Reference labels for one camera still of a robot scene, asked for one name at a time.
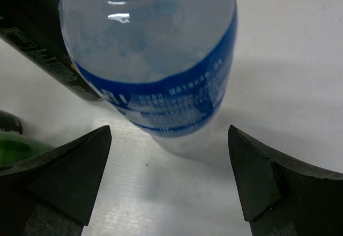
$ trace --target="dark bottle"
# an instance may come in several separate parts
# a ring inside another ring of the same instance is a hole
[[[72,66],[58,15],[59,0],[0,0],[0,38],[71,91],[101,100]]]
[[[23,134],[23,128],[18,117],[0,110],[0,131]]]
[[[2,166],[13,164],[54,149],[23,135],[0,131],[0,171]]]

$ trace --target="clear plastic bottle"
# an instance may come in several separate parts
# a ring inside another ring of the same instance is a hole
[[[62,0],[83,78],[164,148],[202,145],[226,91],[236,0]]]

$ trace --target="water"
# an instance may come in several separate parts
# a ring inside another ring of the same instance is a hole
[[[233,57],[235,0],[62,0],[60,10],[74,64],[129,121],[172,149],[196,148],[211,132]]]

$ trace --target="blue bottle label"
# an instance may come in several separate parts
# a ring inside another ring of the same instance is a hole
[[[218,45],[193,68],[154,83],[120,83],[79,72],[102,97],[149,134],[180,137],[204,126],[223,100],[237,31],[235,12]]]

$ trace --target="green liquid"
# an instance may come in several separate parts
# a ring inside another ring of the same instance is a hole
[[[25,160],[54,149],[28,137],[0,132],[0,167]]]

